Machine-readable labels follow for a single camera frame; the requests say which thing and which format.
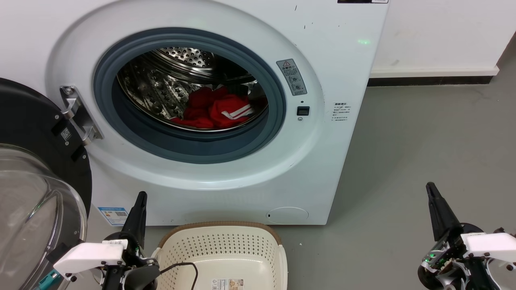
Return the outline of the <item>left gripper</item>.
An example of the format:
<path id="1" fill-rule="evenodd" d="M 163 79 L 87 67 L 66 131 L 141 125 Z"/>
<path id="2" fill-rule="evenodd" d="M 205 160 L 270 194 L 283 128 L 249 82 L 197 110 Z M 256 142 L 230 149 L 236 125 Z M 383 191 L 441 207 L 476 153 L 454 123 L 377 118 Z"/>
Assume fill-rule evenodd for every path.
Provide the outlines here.
<path id="1" fill-rule="evenodd" d="M 103 265 L 103 290 L 156 290 L 160 267 L 155 258 L 145 258 L 144 235 L 147 223 L 147 198 L 140 191 L 121 232 L 105 238 L 105 242 L 127 241 L 127 248 L 113 265 Z"/>

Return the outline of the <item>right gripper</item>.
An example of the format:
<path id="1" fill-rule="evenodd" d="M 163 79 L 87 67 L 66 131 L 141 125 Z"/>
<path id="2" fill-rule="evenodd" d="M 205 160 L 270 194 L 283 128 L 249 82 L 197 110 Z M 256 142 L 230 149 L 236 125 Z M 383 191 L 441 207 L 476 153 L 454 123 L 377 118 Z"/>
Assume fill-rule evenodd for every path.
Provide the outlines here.
<path id="1" fill-rule="evenodd" d="M 428 290 L 498 290 L 488 272 L 486 257 L 464 256 L 462 234 L 481 234 L 472 224 L 461 224 L 433 182 L 426 184 L 435 246 L 418 267 L 418 279 Z"/>

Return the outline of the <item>red garment with white stripes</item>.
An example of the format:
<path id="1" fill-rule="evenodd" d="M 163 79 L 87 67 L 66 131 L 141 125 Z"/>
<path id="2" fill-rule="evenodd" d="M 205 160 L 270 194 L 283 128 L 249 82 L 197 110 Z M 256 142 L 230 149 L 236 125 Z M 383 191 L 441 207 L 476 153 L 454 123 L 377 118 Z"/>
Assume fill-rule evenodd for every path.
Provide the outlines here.
<path id="1" fill-rule="evenodd" d="M 227 130 L 250 121 L 267 106 L 266 96 L 251 99 L 246 94 L 231 93 L 227 86 L 215 90 L 203 87 L 189 95 L 182 117 L 170 121 L 199 130 Z"/>

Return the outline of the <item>cream perforated laundry basket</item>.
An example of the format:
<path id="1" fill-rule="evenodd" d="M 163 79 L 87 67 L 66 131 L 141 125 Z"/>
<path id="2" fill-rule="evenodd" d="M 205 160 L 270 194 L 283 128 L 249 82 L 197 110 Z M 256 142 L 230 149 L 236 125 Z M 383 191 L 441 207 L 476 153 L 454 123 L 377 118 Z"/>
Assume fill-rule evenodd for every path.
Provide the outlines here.
<path id="1" fill-rule="evenodd" d="M 244 279 L 244 290 L 287 290 L 288 263 L 278 233 L 253 222 L 200 222 L 164 235 L 153 257 L 157 290 L 211 290 L 212 279 Z"/>

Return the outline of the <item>printed paper product label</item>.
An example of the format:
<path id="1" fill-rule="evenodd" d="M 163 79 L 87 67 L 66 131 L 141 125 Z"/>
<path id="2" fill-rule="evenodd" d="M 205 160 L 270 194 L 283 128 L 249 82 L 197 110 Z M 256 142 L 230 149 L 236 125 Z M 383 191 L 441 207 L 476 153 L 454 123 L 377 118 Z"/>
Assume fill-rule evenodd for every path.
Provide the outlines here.
<path id="1" fill-rule="evenodd" d="M 211 290 L 244 290 L 244 279 L 212 279 Z"/>

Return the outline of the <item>black glass washer door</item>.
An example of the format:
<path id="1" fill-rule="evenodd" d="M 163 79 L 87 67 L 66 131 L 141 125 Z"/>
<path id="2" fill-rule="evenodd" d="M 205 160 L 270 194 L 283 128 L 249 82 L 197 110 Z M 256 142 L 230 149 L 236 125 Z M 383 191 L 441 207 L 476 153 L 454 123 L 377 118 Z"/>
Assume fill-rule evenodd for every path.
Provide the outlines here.
<path id="1" fill-rule="evenodd" d="M 89 156 L 71 121 L 36 90 L 0 78 L 0 290 L 44 290 L 42 280 L 66 290 L 53 263 L 85 240 L 91 202 Z"/>

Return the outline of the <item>blue energy label sticker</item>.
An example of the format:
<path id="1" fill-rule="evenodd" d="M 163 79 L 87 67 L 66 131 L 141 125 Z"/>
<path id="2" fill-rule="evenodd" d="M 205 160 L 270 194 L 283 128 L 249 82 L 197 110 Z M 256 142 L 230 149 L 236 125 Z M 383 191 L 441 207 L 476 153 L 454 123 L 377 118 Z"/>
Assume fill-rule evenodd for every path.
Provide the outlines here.
<path id="1" fill-rule="evenodd" d="M 123 207 L 98 207 L 98 211 L 111 226 L 123 226 L 129 215 Z"/>

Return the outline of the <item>grey rubber door gasket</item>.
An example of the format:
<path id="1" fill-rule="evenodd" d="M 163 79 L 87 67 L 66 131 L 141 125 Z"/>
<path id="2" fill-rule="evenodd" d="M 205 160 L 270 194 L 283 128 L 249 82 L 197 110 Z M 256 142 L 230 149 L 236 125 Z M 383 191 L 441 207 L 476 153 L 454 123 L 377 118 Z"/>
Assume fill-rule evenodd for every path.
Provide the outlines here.
<path id="1" fill-rule="evenodd" d="M 199 45 L 249 69 L 269 100 L 264 116 L 226 133 L 194 133 L 166 126 L 137 110 L 114 83 L 117 72 L 132 58 L 175 42 Z M 97 65 L 93 92 L 104 119 L 129 143 L 155 156 L 191 164 L 231 162 L 262 149 L 280 131 L 287 107 L 282 83 L 262 57 L 223 35 L 193 28 L 150 29 L 114 44 Z"/>

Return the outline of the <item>metal door hinge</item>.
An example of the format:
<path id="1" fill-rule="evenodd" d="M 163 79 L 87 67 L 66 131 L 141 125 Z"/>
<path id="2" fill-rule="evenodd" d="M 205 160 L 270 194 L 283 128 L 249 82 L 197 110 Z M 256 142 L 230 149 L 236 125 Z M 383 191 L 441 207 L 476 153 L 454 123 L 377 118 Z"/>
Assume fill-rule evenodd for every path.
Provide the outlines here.
<path id="1" fill-rule="evenodd" d="M 97 122 L 90 115 L 78 89 L 72 85 L 65 85 L 59 87 L 59 92 L 63 104 L 66 106 L 62 114 L 74 125 L 83 145 L 89 145 L 94 140 L 104 139 Z"/>

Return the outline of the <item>small printed text label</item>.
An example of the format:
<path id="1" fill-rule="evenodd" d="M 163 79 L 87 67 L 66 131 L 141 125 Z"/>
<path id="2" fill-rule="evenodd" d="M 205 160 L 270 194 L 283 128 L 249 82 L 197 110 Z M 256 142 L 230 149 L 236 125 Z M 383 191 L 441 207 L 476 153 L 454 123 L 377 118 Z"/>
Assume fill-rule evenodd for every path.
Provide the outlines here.
<path id="1" fill-rule="evenodd" d="M 338 101 L 334 102 L 331 112 L 330 121 L 345 122 L 350 118 L 352 106 L 348 102 Z"/>

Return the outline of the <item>round white filter cover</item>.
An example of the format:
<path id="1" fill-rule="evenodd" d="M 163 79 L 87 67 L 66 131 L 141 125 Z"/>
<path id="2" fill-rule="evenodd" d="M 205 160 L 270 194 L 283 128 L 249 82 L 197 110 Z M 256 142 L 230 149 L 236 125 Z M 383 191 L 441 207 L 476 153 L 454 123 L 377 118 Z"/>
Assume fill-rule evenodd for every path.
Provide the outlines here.
<path id="1" fill-rule="evenodd" d="M 266 214 L 268 223 L 277 225 L 304 225 L 308 216 L 306 210 L 293 206 L 279 207 Z"/>

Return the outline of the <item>white front-load washing machine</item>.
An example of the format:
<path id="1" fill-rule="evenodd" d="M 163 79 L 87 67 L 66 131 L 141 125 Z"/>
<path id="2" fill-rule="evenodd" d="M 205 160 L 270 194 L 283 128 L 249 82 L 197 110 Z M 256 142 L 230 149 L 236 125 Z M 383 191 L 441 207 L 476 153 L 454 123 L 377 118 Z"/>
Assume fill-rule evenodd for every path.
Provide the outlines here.
<path id="1" fill-rule="evenodd" d="M 352 139 L 389 1 L 372 0 L 0 0 L 0 78 L 25 85 L 61 112 L 59 87 L 75 86 L 104 139 L 84 145 L 92 202 L 127 211 L 148 194 L 147 225 L 243 221 L 293 206 L 304 225 L 324 225 Z M 286 115 L 278 134 L 249 156 L 191 164 L 129 143 L 104 119 L 93 92 L 106 51 L 155 28 L 208 31 L 262 57 L 280 79 Z M 307 94 L 293 96 L 276 61 L 293 59 Z M 334 102 L 350 118 L 330 121 Z M 296 115 L 310 106 L 310 115 Z"/>

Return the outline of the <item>grey warning sticker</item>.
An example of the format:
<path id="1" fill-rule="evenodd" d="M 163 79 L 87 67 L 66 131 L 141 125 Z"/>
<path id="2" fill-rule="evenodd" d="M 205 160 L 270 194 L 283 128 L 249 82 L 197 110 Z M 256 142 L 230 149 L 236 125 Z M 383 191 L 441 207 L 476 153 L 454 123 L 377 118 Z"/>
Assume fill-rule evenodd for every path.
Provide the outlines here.
<path id="1" fill-rule="evenodd" d="M 285 80 L 287 81 L 289 90 L 293 96 L 304 95 L 308 93 L 299 68 L 292 58 L 276 61 L 276 64 L 279 67 Z"/>

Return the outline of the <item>black wall baseboard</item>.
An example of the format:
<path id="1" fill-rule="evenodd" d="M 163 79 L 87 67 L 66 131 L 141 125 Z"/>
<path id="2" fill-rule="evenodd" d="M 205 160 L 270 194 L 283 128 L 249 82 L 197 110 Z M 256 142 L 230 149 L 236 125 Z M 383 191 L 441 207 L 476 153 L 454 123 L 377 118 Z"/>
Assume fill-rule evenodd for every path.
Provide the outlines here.
<path id="1" fill-rule="evenodd" d="M 487 85 L 493 76 L 482 77 L 396 77 L 370 78 L 368 87 L 439 86 L 439 85 Z"/>

